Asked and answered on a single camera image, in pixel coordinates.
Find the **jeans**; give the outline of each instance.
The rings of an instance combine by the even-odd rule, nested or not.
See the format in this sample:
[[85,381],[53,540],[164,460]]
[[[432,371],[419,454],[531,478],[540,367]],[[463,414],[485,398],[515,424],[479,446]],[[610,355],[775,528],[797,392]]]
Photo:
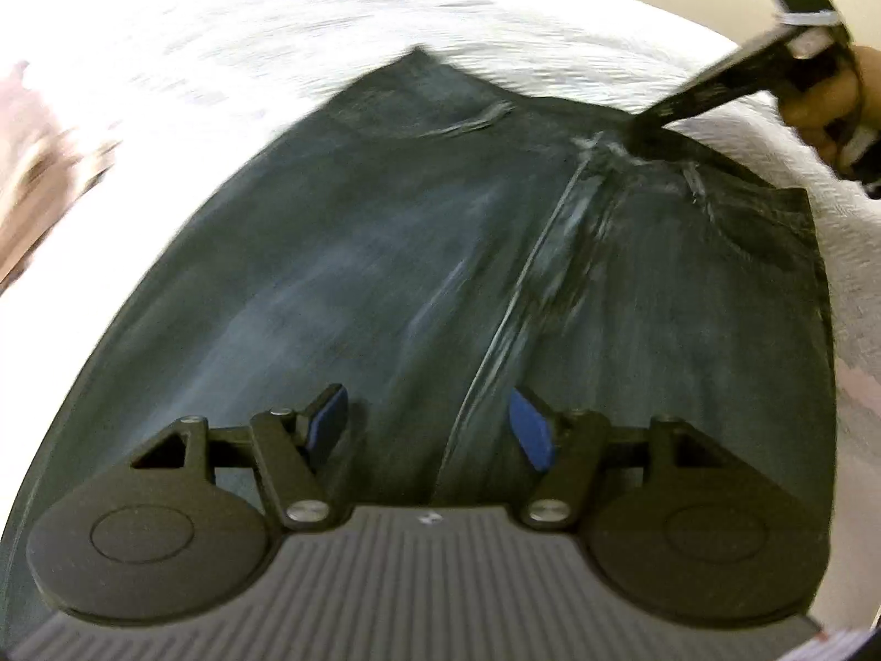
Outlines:
[[240,425],[329,382],[354,402],[319,474],[338,501],[523,501],[536,475],[505,411],[526,383],[615,425],[682,417],[828,519],[831,326],[807,196],[669,131],[636,158],[629,119],[415,50],[258,154],[70,390],[0,544],[0,644],[45,615],[24,549],[48,505],[177,417]]

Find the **white fabric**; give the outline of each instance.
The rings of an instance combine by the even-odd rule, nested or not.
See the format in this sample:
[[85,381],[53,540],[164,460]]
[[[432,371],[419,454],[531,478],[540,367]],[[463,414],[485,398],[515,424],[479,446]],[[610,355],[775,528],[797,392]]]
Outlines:
[[869,640],[871,632],[840,631],[818,633],[812,640],[793,649],[779,661],[847,661]]
[[[123,144],[107,179],[0,297],[0,517],[94,344],[199,203],[274,133],[417,44],[523,93],[631,112],[733,48],[629,0],[186,0],[90,52],[92,86],[77,91],[125,113]],[[777,186],[808,189],[837,355],[881,377],[878,205],[835,180],[769,96],[675,128]],[[881,450],[875,422],[842,421],[864,456]]]

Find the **ridged gray surface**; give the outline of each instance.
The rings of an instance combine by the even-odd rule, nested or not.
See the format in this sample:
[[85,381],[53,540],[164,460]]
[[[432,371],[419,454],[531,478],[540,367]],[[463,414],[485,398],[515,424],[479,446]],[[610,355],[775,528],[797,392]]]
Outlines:
[[12,661],[772,661],[817,630],[803,617],[680,627],[617,597],[571,538],[502,508],[439,514],[360,507],[333,532],[289,537],[207,614],[149,629],[56,614]]

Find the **hand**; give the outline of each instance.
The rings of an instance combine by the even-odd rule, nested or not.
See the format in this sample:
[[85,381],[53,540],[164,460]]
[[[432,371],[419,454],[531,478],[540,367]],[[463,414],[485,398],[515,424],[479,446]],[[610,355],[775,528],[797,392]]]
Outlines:
[[50,108],[25,87],[26,65],[0,74],[0,288],[69,205],[72,174]]
[[[854,47],[853,56],[862,75],[861,123],[881,130],[881,52]],[[802,141],[816,149],[828,165],[838,158],[838,144],[824,130],[836,118],[847,117],[859,105],[859,83],[849,66],[811,87],[805,94],[781,99],[780,115],[788,127],[795,127]]]

